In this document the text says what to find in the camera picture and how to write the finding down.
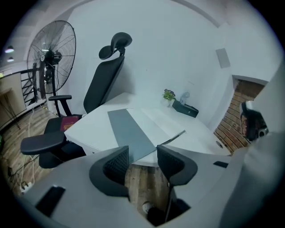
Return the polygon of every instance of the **small plant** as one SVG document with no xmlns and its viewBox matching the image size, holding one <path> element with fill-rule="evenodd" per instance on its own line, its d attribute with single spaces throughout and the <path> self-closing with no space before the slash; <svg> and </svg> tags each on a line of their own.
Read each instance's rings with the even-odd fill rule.
<svg viewBox="0 0 285 228">
<path fill-rule="evenodd" d="M 176 100 L 175 93 L 171 90 L 168 90 L 168 89 L 164 90 L 163 98 L 167 99 L 169 101 Z"/>
</svg>

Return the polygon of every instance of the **chair armrest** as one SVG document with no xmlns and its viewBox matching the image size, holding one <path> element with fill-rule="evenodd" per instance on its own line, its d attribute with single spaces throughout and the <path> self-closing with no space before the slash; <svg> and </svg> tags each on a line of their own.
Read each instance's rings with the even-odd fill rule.
<svg viewBox="0 0 285 228">
<path fill-rule="evenodd" d="M 72 98 L 71 95 L 57 95 L 49 97 L 49 101 L 64 101 L 70 100 Z"/>
<path fill-rule="evenodd" d="M 70 112 L 69 107 L 68 107 L 68 105 L 66 103 L 66 100 L 70 100 L 71 98 L 72 98 L 71 95 L 57 95 L 57 96 L 51 96 L 49 98 L 49 101 L 54 101 L 56 103 L 57 103 L 57 101 L 60 101 L 61 105 L 62 105 L 62 107 L 63 107 L 63 109 L 65 111 L 65 114 L 67 116 L 71 116 L 71 112 Z"/>
<path fill-rule="evenodd" d="M 64 132 L 57 131 L 25 138 L 20 149 L 24 155 L 39 155 L 60 148 L 65 142 Z"/>
</svg>

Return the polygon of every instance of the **black desk organizer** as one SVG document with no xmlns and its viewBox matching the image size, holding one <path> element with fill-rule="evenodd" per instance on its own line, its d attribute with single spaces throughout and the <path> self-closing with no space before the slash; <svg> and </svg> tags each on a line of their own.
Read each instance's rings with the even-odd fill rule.
<svg viewBox="0 0 285 228">
<path fill-rule="evenodd" d="M 183 113 L 183 114 L 185 114 L 185 115 L 188 115 L 188 116 L 192 116 L 192 117 L 194 117 L 194 118 L 196 118 L 196 116 L 198 115 L 198 113 L 199 113 L 199 111 L 196 109 L 196 108 L 194 108 L 194 107 L 192 107 L 192 106 L 189 106 L 189 105 L 182 105 L 179 101 L 177 101 L 177 100 L 175 100 L 174 102 L 173 102 L 173 105 L 172 105 L 172 107 L 176 110 L 176 111 L 178 111 L 178 112 L 180 112 L 180 113 Z"/>
</svg>

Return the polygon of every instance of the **chair backrest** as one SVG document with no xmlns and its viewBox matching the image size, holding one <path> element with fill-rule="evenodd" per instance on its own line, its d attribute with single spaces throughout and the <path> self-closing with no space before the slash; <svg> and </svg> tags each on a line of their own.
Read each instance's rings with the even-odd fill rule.
<svg viewBox="0 0 285 228">
<path fill-rule="evenodd" d="M 110 90 L 119 75 L 125 57 L 122 55 L 114 60 L 105 61 L 97 67 L 87 94 L 84 98 L 83 106 L 86 113 L 89 113 L 104 104 Z"/>
</svg>

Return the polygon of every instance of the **headrest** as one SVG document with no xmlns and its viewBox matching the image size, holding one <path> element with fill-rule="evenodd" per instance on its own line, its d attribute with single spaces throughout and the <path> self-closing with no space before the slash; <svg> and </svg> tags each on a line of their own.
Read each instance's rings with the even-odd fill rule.
<svg viewBox="0 0 285 228">
<path fill-rule="evenodd" d="M 117 50 L 123 51 L 125 47 L 129 46 L 132 42 L 132 38 L 127 33 L 116 33 L 111 41 L 111 45 L 103 47 L 99 52 L 100 59 L 110 58 Z"/>
</svg>

